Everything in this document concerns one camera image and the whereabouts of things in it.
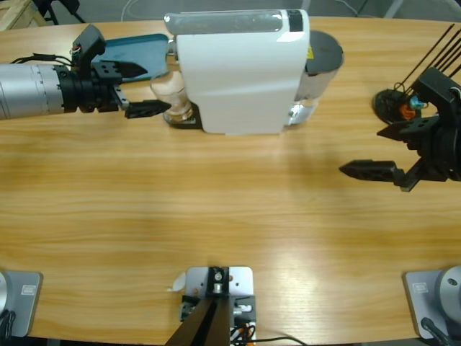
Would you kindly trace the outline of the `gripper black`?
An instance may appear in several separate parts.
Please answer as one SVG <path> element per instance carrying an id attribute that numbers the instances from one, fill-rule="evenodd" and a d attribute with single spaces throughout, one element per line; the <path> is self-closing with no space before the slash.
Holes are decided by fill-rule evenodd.
<path id="1" fill-rule="evenodd" d="M 170 103 L 158 99 L 129 104 L 120 88 L 122 78 L 146 74 L 148 71 L 141 65 L 129 61 L 97 61 L 92 67 L 89 75 L 57 68 L 64 113 L 125 110 L 125 118 L 137 119 L 153 117 L 171 108 Z"/>
<path id="2" fill-rule="evenodd" d="M 405 141 L 420 159 L 404 174 L 394 161 L 352 160 L 339 167 L 348 177 L 365 181 L 392 182 L 410 192 L 422 180 L 460 181 L 460 126 L 436 125 L 438 117 L 420 117 L 392 123 L 377 135 Z"/>

